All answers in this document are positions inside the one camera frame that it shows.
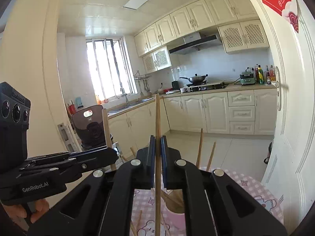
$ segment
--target window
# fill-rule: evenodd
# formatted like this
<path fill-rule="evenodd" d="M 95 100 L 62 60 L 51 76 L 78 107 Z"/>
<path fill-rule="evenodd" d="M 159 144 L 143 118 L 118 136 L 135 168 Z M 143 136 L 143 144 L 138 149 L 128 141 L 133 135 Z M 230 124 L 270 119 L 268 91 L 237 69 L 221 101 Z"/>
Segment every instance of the window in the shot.
<path fill-rule="evenodd" d="M 92 39 L 86 42 L 89 70 L 95 95 L 101 103 L 125 93 L 133 94 L 131 71 L 121 39 Z"/>

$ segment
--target camera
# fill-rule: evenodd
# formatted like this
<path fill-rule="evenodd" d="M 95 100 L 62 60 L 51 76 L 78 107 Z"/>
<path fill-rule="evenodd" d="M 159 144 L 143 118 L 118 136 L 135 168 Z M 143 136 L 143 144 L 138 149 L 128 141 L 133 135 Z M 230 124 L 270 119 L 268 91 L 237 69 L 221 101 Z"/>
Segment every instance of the camera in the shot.
<path fill-rule="evenodd" d="M 7 82 L 0 83 L 0 173 L 27 159 L 30 109 L 30 100 Z"/>

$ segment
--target kitchen counter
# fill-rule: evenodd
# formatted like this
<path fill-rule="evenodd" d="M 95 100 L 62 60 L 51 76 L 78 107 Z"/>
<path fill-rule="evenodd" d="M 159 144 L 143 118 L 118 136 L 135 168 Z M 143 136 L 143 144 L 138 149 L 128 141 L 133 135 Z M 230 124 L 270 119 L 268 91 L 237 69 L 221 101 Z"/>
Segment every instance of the kitchen counter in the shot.
<path fill-rule="evenodd" d="M 228 92 L 228 91 L 240 91 L 240 90 L 259 90 L 259 89 L 272 89 L 275 88 L 273 85 L 260 85 L 260 84 L 254 84 L 254 85 L 247 85 L 247 86 L 242 86 L 242 85 L 234 85 L 233 83 L 230 83 L 228 86 L 226 86 L 224 89 L 216 89 L 216 90 L 203 90 L 203 91 L 195 91 L 195 92 L 186 92 L 186 93 L 181 93 L 177 92 L 174 94 L 163 94 L 160 95 L 161 98 L 171 98 L 171 97 L 180 97 L 180 96 L 189 96 L 189 95 L 198 95 L 198 94 L 207 94 L 207 93 L 216 93 L 216 92 Z M 119 112 L 108 112 L 108 119 L 114 118 L 116 116 L 119 116 L 121 114 L 124 114 L 126 112 L 132 111 L 134 109 L 137 109 L 141 106 L 145 106 L 147 104 L 150 104 L 152 102 L 155 102 L 155 95 L 152 96 L 153 99 L 143 102 L 141 104 L 129 107 L 127 109 L 124 109 Z"/>

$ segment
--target table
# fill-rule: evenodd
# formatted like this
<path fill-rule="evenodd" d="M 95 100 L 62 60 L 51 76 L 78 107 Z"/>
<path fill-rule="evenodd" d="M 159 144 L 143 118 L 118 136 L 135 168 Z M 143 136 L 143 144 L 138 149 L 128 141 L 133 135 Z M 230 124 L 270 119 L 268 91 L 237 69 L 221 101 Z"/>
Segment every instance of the table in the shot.
<path fill-rule="evenodd" d="M 224 172 L 283 224 L 284 217 L 278 200 L 268 189 L 264 187 L 262 183 L 258 182 L 250 176 L 245 176 L 244 174 L 239 174 L 229 170 L 224 170 Z M 135 227 L 140 216 L 140 210 L 142 210 L 141 220 L 137 231 L 138 236 L 154 236 L 154 197 L 155 196 L 151 190 L 134 190 L 131 220 L 133 221 Z M 166 226 L 168 227 L 172 236 L 186 236 L 186 231 L 176 228 L 172 224 L 172 221 L 168 218 L 163 200 L 161 201 L 161 212 L 165 219 Z M 162 224 L 161 236 L 167 236 L 165 228 Z"/>

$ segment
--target human hand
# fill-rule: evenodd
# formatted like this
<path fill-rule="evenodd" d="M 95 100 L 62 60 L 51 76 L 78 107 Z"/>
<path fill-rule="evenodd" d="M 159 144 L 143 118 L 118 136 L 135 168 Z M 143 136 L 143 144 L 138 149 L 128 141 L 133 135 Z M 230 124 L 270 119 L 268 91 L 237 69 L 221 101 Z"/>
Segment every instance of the human hand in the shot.
<path fill-rule="evenodd" d="M 22 207 L 22 205 L 2 206 L 12 220 L 27 217 L 26 210 Z M 49 210 L 49 203 L 45 199 L 37 200 L 35 201 L 35 209 L 36 212 L 31 215 L 32 223 L 35 223 Z"/>

